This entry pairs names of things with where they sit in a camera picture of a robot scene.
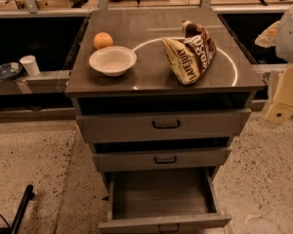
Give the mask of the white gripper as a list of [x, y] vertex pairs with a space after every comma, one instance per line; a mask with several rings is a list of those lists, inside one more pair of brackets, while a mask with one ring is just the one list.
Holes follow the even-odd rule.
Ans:
[[[256, 39], [255, 44], [263, 48], [275, 45], [279, 20], [271, 24]], [[272, 100], [264, 119], [272, 125], [280, 126], [293, 115], [293, 64], [278, 74], [278, 80]]]

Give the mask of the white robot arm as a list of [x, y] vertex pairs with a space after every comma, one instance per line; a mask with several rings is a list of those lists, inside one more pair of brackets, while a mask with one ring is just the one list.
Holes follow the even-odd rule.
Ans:
[[281, 20], [271, 24], [255, 40], [257, 46], [275, 46], [278, 58], [288, 62], [278, 74], [271, 102], [266, 106], [265, 121], [280, 126], [293, 115], [293, 4]]

